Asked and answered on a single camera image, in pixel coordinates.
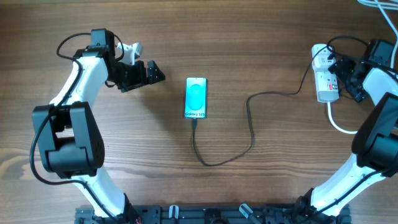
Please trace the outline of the white power strip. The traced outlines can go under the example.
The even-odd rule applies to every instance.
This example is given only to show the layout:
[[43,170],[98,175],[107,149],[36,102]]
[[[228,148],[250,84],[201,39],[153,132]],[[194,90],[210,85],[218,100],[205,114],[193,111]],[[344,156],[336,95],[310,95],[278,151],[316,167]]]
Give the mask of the white power strip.
[[339,98],[338,80],[336,75],[328,70],[336,63],[336,59],[326,44],[315,44],[312,47],[312,57],[317,101],[320,103],[336,101]]

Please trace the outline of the Galaxy S25 smartphone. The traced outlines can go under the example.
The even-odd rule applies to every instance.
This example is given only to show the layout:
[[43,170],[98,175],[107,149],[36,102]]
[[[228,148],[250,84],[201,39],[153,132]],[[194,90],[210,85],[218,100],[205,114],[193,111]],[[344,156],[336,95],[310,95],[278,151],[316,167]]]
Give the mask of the Galaxy S25 smartphone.
[[206,118],[207,79],[189,77],[186,79],[184,117]]

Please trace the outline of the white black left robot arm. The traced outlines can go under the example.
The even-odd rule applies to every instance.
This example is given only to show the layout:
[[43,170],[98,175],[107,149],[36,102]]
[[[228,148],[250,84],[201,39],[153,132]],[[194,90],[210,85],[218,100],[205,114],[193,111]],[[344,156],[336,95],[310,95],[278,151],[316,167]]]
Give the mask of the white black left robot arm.
[[157,64],[139,60],[142,45],[127,45],[107,29],[69,57],[73,68],[60,93],[32,112],[30,168],[46,185],[73,184],[92,205],[97,223],[139,223],[140,215],[104,167],[105,149],[92,108],[103,85],[125,93],[165,80]]

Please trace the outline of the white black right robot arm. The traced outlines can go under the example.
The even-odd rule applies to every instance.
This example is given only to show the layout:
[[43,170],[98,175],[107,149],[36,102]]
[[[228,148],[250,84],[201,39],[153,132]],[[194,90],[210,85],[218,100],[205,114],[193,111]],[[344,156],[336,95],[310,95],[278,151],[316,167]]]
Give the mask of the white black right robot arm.
[[312,68],[319,102],[338,99],[338,82],[356,100],[371,97],[375,107],[354,131],[351,155],[324,184],[301,196],[292,216],[303,222],[330,223],[343,207],[370,185],[397,173],[397,72],[392,67],[394,47],[373,39],[359,59],[336,60],[329,44],[312,47]]

